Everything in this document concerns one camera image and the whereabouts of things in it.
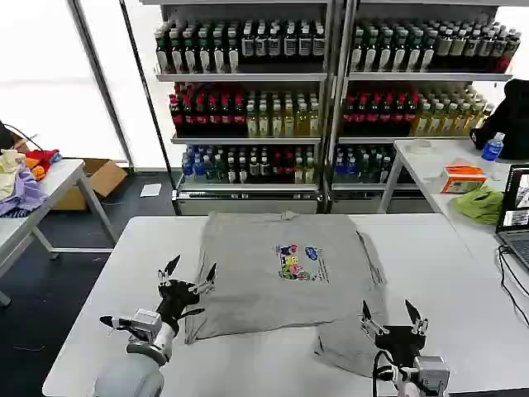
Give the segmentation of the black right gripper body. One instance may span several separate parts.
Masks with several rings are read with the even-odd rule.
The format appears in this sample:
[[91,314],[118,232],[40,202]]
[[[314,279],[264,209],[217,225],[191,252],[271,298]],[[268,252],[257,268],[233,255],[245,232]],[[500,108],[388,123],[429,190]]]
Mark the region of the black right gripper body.
[[413,333],[412,326],[387,326],[388,333],[377,334],[374,344],[391,356],[391,362],[399,367],[413,367],[414,359],[426,344],[426,336]]

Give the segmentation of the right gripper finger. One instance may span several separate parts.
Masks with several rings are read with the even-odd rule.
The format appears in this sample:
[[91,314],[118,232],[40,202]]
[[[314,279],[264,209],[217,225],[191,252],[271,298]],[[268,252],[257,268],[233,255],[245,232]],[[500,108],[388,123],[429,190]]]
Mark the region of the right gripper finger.
[[389,334],[389,330],[373,320],[369,306],[364,300],[362,302],[361,328],[368,337],[377,337]]
[[407,313],[412,322],[412,333],[425,335],[429,326],[429,320],[423,318],[418,309],[408,300],[405,300]]

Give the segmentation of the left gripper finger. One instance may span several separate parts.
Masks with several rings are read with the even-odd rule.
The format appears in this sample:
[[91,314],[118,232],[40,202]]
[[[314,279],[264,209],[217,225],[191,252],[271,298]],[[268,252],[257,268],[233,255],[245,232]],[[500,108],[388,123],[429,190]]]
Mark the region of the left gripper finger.
[[178,265],[180,258],[181,255],[177,255],[173,260],[167,263],[165,268],[158,269],[159,288],[169,287],[176,282],[176,280],[172,279],[171,276],[174,273],[174,270]]
[[217,275],[217,263],[214,262],[211,269],[208,271],[205,280],[188,288],[190,293],[207,293],[212,290],[215,285]]

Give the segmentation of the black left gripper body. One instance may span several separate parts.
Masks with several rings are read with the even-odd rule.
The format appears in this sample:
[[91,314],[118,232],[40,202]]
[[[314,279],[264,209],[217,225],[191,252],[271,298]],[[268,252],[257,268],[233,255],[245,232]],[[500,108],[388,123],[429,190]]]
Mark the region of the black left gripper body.
[[158,286],[161,302],[156,312],[161,316],[163,323],[169,325],[174,332],[179,330],[179,320],[183,317],[184,310],[189,305],[199,303],[199,295],[193,292],[194,283],[181,280],[168,280]]

